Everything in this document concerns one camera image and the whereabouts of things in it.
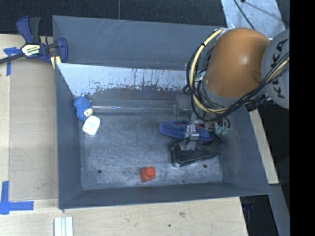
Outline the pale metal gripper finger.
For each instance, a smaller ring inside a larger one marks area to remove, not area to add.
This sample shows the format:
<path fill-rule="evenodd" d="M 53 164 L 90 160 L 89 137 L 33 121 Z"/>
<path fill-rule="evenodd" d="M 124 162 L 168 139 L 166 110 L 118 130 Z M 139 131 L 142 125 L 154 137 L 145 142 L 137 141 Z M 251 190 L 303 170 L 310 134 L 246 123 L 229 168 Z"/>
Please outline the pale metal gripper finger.
<path fill-rule="evenodd" d="M 184 140 L 179 142 L 180 150 L 194 150 L 199 138 L 198 133 L 187 133 Z"/>
<path fill-rule="evenodd" d="M 190 142 L 196 143 L 197 142 L 197 131 L 195 125 L 187 125 L 185 129 L 185 144 L 189 145 Z"/>

